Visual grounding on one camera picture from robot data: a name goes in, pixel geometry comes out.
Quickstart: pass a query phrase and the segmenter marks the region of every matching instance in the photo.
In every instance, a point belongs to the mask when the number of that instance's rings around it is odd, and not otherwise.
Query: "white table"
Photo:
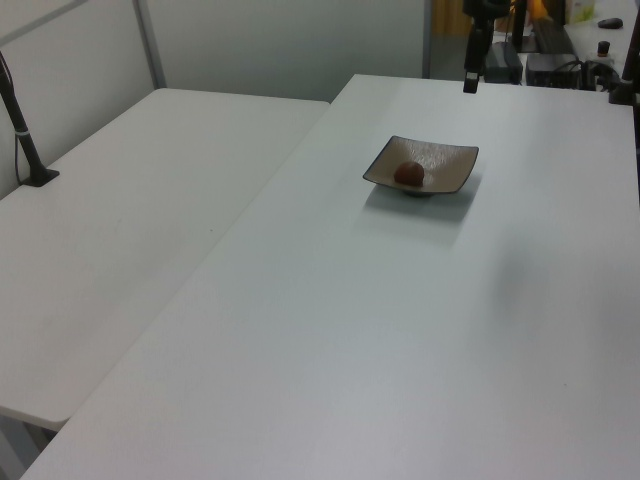
[[[159,90],[3,199],[0,414],[59,429],[326,108]]]
[[[637,478],[635,168],[606,95],[355,77],[24,479]]]
[[[611,43],[609,53],[614,58],[614,67],[622,75],[637,13],[635,0],[597,0],[596,17],[593,20],[565,26],[578,58],[585,60],[588,54],[595,54],[598,42],[606,40]],[[623,20],[624,26],[621,29],[598,28],[600,20],[613,17]]]

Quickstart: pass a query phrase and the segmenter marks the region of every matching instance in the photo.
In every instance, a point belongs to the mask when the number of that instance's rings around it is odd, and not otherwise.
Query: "square plate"
[[[419,197],[455,193],[469,178],[478,151],[478,147],[442,145],[394,135],[362,178]],[[396,169],[404,162],[422,165],[424,180],[421,187],[405,185],[393,179]]]

